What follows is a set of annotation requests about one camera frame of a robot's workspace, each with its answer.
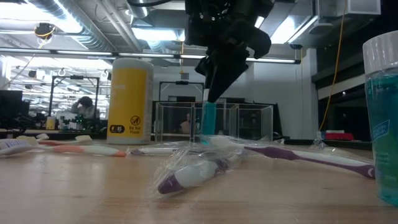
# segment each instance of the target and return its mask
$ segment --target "red object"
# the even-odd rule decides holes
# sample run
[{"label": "red object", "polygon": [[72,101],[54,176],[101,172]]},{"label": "red object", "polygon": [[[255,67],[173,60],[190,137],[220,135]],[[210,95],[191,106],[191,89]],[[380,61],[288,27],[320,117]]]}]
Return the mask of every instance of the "red object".
[{"label": "red object", "polygon": [[327,140],[350,140],[354,141],[354,136],[351,133],[326,133]]}]

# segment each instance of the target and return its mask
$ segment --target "wrapped toothbrush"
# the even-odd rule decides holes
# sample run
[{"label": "wrapped toothbrush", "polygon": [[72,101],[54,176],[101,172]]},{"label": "wrapped toothbrush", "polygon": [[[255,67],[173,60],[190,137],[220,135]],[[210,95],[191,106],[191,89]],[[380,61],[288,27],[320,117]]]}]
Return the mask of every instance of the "wrapped toothbrush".
[{"label": "wrapped toothbrush", "polygon": [[[27,136],[19,136],[17,139],[27,139],[31,137]],[[49,140],[49,137],[46,134],[40,134],[36,136],[37,143],[46,146],[71,146],[71,145],[90,145],[93,143],[93,140],[90,136],[76,136],[74,141],[53,141]]]},{"label": "wrapped toothbrush", "polygon": [[157,169],[150,185],[152,195],[168,195],[203,185],[235,169],[244,157],[244,149],[213,146],[185,146]]},{"label": "wrapped toothbrush", "polygon": [[38,144],[35,137],[24,137],[20,139],[0,139],[0,156],[12,156],[33,149],[41,149],[48,152],[57,153],[71,152],[101,156],[126,156],[125,152],[105,146],[41,146]]},{"label": "wrapped toothbrush", "polygon": [[208,136],[207,141],[216,147],[240,147],[273,159],[307,161],[350,170],[369,179],[375,179],[376,177],[372,160],[340,149],[327,147],[317,141],[315,141],[315,144],[310,149],[283,146],[271,142],[257,143],[255,141],[246,141],[227,136]]},{"label": "wrapped toothbrush", "polygon": [[128,148],[127,153],[135,156],[170,156],[180,149],[190,148],[191,151],[200,151],[202,144],[189,141],[167,142],[151,146]]}]

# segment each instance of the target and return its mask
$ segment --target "plastic bag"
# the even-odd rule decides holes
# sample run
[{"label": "plastic bag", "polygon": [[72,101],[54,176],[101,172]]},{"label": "plastic bag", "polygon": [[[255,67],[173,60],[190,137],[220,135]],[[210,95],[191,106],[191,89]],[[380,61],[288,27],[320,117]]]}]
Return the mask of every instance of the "plastic bag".
[{"label": "plastic bag", "polygon": [[315,142],[309,149],[285,146],[272,142],[248,141],[229,136],[205,136],[207,144],[172,142],[143,149],[173,149],[173,155],[162,163],[150,185],[151,195],[169,195],[237,168],[250,152],[274,159],[302,160],[338,167],[374,179],[373,161]]},{"label": "plastic bag", "polygon": [[174,152],[155,172],[150,194],[167,195],[192,187],[235,169],[244,157],[241,147],[191,144]]},{"label": "plastic bag", "polygon": [[315,142],[309,149],[256,141],[246,141],[227,136],[207,136],[207,141],[216,147],[242,147],[274,159],[307,161],[339,167],[356,172],[366,178],[375,178],[373,161],[323,143]]},{"label": "plastic bag", "polygon": [[191,151],[197,149],[200,151],[203,147],[200,143],[190,143],[189,141],[167,142],[151,146],[142,146],[138,148],[128,148],[127,153],[135,156],[169,156],[174,152],[190,148]]}]

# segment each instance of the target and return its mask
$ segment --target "wooden table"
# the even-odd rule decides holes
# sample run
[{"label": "wooden table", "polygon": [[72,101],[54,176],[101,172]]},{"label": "wooden table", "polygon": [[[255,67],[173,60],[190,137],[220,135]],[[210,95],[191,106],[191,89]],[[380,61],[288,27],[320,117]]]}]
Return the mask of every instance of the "wooden table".
[{"label": "wooden table", "polygon": [[237,170],[202,187],[150,199],[148,186],[165,159],[47,152],[1,158],[0,223],[374,224],[398,220],[398,209],[377,198],[374,180],[260,156],[247,158]]}]

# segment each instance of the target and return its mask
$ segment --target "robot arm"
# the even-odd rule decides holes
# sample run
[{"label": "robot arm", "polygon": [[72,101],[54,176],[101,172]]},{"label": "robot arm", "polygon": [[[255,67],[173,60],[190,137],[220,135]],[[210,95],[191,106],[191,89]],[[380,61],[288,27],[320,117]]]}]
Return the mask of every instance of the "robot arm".
[{"label": "robot arm", "polygon": [[[132,6],[142,6],[127,1]],[[195,69],[206,76],[208,98],[204,100],[214,103],[248,69],[247,47],[254,50],[254,58],[268,54],[271,40],[254,25],[259,16],[266,18],[273,7],[271,0],[185,0],[189,15],[185,43],[208,48],[207,56]]]}]

